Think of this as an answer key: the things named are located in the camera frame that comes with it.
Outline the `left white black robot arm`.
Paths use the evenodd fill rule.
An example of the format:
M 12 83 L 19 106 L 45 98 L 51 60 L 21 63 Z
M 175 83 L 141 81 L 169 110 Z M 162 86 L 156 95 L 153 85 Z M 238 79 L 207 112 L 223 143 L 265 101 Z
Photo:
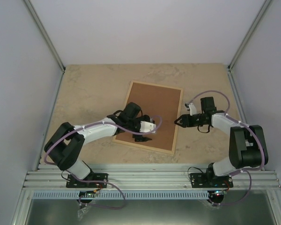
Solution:
M 155 133 L 158 128 L 149 115 L 143 114 L 139 105 L 130 102 L 123 110 L 97 122 L 78 126 L 62 123 L 44 147 L 44 162 L 69 172 L 82 187 L 89 187 L 95 173 L 79 159 L 84 145 L 124 132 L 132 134 L 136 142 L 147 142 L 150 140 L 147 135 Z

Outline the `brown backing board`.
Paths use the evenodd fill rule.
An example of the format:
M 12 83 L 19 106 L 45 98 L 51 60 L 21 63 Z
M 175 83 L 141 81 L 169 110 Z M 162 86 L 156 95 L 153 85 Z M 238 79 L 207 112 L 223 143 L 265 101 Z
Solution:
M 129 133 L 121 133 L 113 138 L 115 143 L 173 155 L 175 153 L 178 126 L 174 121 L 181 111 L 183 89 L 140 81 L 132 81 L 126 95 L 126 102 L 139 105 L 144 114 L 162 124 L 156 133 L 147 135 L 151 141 L 136 142 Z

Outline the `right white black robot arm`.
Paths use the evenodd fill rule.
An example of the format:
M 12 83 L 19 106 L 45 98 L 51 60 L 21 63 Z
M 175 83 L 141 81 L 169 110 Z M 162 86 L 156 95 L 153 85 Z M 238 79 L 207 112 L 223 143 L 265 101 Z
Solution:
M 207 125 L 229 136 L 229 156 L 209 164 L 205 172 L 206 183 L 216 187 L 223 177 L 229 177 L 244 170 L 259 170 L 268 163 L 268 152 L 263 128 L 248 125 L 230 117 L 223 110 L 218 110 L 213 97 L 200 99 L 201 113 L 197 113 L 192 102 L 185 104 L 188 114 L 183 114 L 174 123 L 182 128 L 196 127 L 198 131 Z

